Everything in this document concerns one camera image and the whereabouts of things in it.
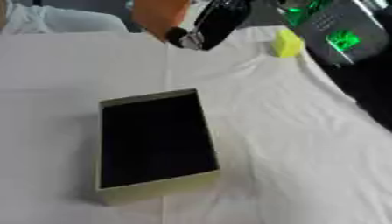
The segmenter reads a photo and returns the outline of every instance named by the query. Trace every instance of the open box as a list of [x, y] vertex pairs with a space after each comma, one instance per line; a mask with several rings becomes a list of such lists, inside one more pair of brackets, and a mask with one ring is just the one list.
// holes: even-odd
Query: open box
[[101, 102], [96, 191], [110, 205], [211, 184], [219, 174], [195, 89]]

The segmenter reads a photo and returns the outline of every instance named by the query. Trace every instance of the white sleeve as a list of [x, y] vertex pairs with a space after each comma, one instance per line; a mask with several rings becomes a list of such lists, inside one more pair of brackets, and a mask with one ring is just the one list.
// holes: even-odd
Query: white sleeve
[[2, 34], [128, 31], [120, 18], [109, 14], [51, 6], [26, 7], [11, 0], [7, 4], [7, 24]]

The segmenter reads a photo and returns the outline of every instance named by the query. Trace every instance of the gray background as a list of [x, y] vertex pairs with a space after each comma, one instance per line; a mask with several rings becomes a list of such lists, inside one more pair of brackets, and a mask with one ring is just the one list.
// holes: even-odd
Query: gray background
[[[125, 0], [42, 0], [43, 4], [59, 8], [97, 11], [117, 15], [124, 21], [132, 32], [137, 28], [130, 19], [130, 12], [125, 9]], [[32, 0], [14, 0], [22, 4], [31, 5]], [[256, 0], [253, 3], [253, 11], [248, 20], [242, 25], [277, 25], [279, 20], [277, 14], [269, 7], [264, 5], [263, 0]]]

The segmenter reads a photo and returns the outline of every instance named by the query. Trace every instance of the white tablecloth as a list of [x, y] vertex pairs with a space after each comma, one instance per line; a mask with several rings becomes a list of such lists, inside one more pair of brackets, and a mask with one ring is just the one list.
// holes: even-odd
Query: white tablecloth
[[[392, 137], [276, 27], [211, 52], [147, 34], [0, 37], [0, 223], [387, 224]], [[98, 102], [197, 88], [222, 176], [197, 192], [108, 207], [91, 199]]]

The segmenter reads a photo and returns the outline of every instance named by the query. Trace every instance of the yellow block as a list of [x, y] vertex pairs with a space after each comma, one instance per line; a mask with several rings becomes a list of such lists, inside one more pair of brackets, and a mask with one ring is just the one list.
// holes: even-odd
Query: yellow block
[[300, 54], [304, 41], [291, 30], [285, 29], [276, 34], [272, 47], [279, 58], [294, 57]]

